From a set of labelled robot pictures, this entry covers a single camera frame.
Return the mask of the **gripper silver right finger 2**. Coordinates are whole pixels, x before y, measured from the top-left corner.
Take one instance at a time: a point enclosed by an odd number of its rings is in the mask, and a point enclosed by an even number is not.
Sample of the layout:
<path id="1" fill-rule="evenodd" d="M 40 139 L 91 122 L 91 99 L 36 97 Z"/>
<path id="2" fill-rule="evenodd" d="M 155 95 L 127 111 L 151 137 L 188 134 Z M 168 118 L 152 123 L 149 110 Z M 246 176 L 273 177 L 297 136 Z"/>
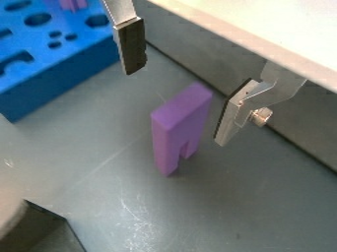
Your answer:
<path id="1" fill-rule="evenodd" d="M 214 131 L 214 141 L 223 147 L 247 121 L 262 127 L 273 115 L 270 105 L 295 96 L 306 78 L 267 62 L 260 81 L 248 79 L 227 99 Z"/>

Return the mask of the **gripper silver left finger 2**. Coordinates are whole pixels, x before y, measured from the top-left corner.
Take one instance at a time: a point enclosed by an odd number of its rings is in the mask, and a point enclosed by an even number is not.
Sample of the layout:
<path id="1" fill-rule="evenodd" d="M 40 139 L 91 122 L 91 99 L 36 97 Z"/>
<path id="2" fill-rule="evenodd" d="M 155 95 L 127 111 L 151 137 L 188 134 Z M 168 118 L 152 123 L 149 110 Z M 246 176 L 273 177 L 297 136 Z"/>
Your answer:
<path id="1" fill-rule="evenodd" d="M 136 15 L 131 0 L 100 1 L 112 22 L 123 69 L 125 74 L 131 75 L 147 61 L 143 18 Z"/>

